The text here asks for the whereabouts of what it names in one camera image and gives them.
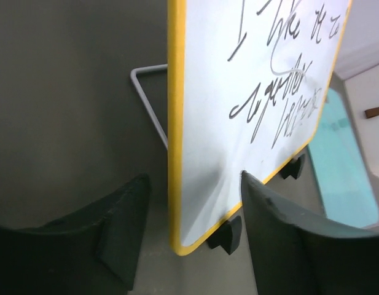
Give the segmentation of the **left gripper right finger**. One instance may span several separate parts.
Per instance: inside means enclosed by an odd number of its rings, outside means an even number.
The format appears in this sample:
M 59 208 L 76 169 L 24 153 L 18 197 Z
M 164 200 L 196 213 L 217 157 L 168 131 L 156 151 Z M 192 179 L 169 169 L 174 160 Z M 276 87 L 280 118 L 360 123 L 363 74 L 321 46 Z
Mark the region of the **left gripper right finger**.
M 259 294 L 379 294 L 379 232 L 320 216 L 246 171 L 241 198 Z

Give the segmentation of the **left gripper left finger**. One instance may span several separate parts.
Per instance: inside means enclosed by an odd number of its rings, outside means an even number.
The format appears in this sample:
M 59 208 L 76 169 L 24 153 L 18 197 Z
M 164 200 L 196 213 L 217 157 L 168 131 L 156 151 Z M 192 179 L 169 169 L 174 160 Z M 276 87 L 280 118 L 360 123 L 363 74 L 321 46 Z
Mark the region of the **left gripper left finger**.
M 0 226 L 0 294 L 127 294 L 150 194 L 150 178 L 141 174 L 43 226 Z

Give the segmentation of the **yellow framed whiteboard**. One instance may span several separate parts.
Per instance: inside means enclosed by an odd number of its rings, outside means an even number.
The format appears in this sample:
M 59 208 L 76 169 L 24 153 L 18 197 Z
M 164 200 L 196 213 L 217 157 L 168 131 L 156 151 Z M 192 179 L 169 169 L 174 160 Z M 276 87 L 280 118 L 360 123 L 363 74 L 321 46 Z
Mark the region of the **yellow framed whiteboard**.
M 351 1 L 169 1 L 170 244 L 185 256 L 314 137 Z

